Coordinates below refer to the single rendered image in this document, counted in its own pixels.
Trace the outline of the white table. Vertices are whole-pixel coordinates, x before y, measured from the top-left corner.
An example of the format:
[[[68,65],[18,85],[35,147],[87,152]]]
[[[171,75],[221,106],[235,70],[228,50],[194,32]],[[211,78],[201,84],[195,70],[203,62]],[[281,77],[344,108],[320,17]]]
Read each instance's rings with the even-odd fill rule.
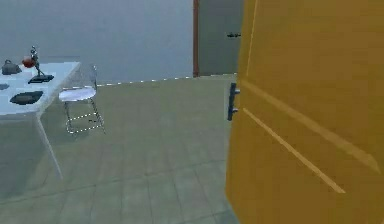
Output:
[[[40,69],[43,72],[54,76],[51,81],[43,83],[29,84],[28,81],[36,75],[36,72],[28,68],[23,68],[21,73],[13,75],[2,75],[0,73],[0,84],[9,85],[8,88],[0,90],[0,124],[32,121],[60,179],[63,178],[61,168],[41,122],[41,116],[58,96],[63,86],[79,70],[80,65],[80,62],[41,64]],[[17,94],[33,91],[42,92],[41,98],[34,104],[17,105],[10,102],[10,99]]]

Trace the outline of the grey kettle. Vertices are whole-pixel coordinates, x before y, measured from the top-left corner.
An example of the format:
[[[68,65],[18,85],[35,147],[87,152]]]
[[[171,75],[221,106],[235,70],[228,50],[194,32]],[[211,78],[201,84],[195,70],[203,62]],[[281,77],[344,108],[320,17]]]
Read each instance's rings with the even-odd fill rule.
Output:
[[[12,75],[21,72],[21,68],[9,59],[4,62],[4,65],[2,66],[1,70],[3,75]]]

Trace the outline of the yellow room door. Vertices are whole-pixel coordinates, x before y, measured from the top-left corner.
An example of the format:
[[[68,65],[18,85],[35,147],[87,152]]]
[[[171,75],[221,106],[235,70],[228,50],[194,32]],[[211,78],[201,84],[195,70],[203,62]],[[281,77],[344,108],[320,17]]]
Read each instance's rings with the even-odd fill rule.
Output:
[[[384,224],[384,0],[244,0],[239,224]]]

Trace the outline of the white chair with metal legs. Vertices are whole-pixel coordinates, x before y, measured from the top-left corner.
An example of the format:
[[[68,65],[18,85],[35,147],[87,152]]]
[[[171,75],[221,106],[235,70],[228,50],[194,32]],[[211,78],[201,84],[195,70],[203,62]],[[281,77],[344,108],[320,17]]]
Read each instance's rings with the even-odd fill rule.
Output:
[[[67,118],[65,123],[66,131],[72,135],[89,131],[92,129],[96,129],[96,128],[101,128],[103,130],[103,133],[106,133],[105,126],[104,126],[104,119],[99,113],[96,102],[94,100],[98,90],[98,84],[97,84],[98,68],[95,64],[90,65],[90,72],[91,74],[89,76],[89,79],[90,79],[90,82],[92,83],[91,86],[72,87],[70,89],[64,89],[58,95],[59,100],[64,103],[64,109],[65,109],[65,114]],[[87,102],[92,106],[93,111],[77,117],[71,117],[69,105],[71,103],[76,103],[76,102]],[[73,126],[73,123],[81,119],[89,119],[93,123],[93,126],[89,126],[83,129],[75,128]]]

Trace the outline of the grey room door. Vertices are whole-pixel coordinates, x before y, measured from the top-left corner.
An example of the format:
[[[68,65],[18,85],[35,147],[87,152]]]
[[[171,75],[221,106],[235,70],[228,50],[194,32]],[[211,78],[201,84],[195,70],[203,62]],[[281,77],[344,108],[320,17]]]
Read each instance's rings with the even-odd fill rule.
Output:
[[[237,72],[241,37],[227,34],[241,33],[243,6],[244,0],[197,0],[197,76]]]

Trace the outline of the black pan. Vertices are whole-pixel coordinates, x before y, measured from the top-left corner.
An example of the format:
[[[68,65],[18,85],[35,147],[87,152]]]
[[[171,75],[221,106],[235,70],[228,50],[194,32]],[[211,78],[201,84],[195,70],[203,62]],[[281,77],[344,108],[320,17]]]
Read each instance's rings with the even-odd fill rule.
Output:
[[[42,95],[42,91],[23,92],[14,95],[9,102],[17,105],[34,104],[42,97]]]

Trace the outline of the black statuette on base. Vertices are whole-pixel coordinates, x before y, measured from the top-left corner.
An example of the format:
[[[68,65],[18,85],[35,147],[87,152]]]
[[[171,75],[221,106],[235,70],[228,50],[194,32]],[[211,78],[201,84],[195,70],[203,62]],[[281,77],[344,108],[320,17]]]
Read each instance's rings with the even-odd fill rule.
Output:
[[[31,54],[31,60],[33,61],[34,68],[37,70],[37,74],[29,80],[29,84],[51,81],[54,78],[54,76],[47,75],[40,70],[39,57],[38,57],[37,49],[35,46],[31,47],[30,54]]]

